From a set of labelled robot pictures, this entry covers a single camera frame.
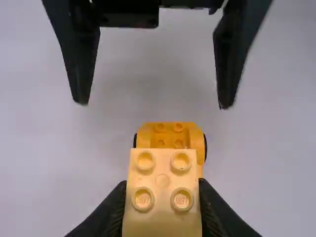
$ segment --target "lego brick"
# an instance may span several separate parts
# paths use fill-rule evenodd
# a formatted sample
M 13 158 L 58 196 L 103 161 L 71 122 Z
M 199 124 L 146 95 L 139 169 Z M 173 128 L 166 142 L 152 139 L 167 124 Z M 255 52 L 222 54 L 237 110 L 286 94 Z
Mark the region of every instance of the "lego brick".
M 123 237 L 201 237 L 197 153 L 132 149 Z
M 197 163 L 205 162 L 204 134 L 193 122 L 149 122 L 137 132 L 137 148 L 196 149 Z

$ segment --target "black robotic claw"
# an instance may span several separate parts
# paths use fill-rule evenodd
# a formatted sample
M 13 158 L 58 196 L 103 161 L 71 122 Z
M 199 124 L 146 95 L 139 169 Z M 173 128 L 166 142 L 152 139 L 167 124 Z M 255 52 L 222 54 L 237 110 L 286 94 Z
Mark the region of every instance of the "black robotic claw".
M 126 181 L 120 182 L 80 225 L 65 237 L 121 237 Z M 205 180 L 199 179 L 202 237 L 261 237 Z
M 73 99 L 89 101 L 100 27 L 155 28 L 159 7 L 208 8 L 224 0 L 42 0 L 55 30 Z M 229 0 L 214 31 L 214 52 L 220 108 L 233 105 L 250 46 L 272 0 Z

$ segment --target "lego wheel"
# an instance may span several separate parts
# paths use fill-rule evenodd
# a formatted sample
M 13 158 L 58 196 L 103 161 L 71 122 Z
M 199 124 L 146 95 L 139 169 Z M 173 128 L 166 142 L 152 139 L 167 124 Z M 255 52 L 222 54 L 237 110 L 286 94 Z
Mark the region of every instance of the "lego wheel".
M 137 144 L 137 133 L 135 133 L 134 135 L 133 148 L 136 148 L 136 144 Z
M 204 136 L 204 154 L 205 154 L 204 162 L 206 162 L 206 158 L 207 158 L 207 140 L 206 140 L 205 133 L 203 134 L 203 136 Z

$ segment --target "white surface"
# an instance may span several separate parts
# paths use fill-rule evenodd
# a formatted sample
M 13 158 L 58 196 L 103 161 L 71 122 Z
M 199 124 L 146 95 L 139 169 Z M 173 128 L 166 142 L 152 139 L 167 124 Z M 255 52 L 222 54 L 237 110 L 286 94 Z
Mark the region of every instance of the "white surface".
M 275 2 L 225 112 L 212 46 L 220 13 L 162 10 L 157 30 L 103 29 L 80 107 L 40 1 L 2 1 L 0 235 L 63 236 L 127 177 L 142 122 L 189 120 L 208 138 L 206 178 L 246 222 L 266 237 L 313 236 L 315 7 Z

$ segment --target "lego stud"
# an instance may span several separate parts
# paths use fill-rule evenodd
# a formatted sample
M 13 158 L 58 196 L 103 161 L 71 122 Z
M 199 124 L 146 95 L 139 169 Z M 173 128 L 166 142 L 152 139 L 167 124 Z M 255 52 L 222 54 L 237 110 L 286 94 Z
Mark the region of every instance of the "lego stud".
M 174 148 L 176 149 L 182 149 L 184 148 L 184 142 L 181 139 L 177 139 L 174 141 Z
M 186 173 L 191 168 L 190 158 L 184 152 L 177 152 L 171 158 L 170 166 L 173 173 L 176 173 L 176 174 Z
M 170 204 L 175 211 L 188 212 L 194 204 L 194 197 L 190 190 L 186 188 L 177 188 L 172 192 Z
M 173 131 L 175 132 L 182 132 L 183 131 L 183 125 L 180 123 L 175 123 L 173 126 Z
M 165 128 L 165 126 L 164 126 L 163 123 L 158 123 L 158 124 L 156 125 L 155 129 L 156 129 L 156 132 L 158 132 L 158 133 L 164 133 L 164 132 L 166 132 L 166 128 Z
M 155 204 L 153 192 L 146 187 L 138 188 L 132 196 L 132 206 L 141 213 L 149 212 Z
M 164 145 L 165 145 L 164 140 L 162 140 L 162 139 L 158 140 L 157 145 L 158 145 L 158 148 L 164 147 Z
M 141 172 L 150 172 L 155 166 L 155 157 L 150 152 L 142 152 L 136 160 L 136 167 Z

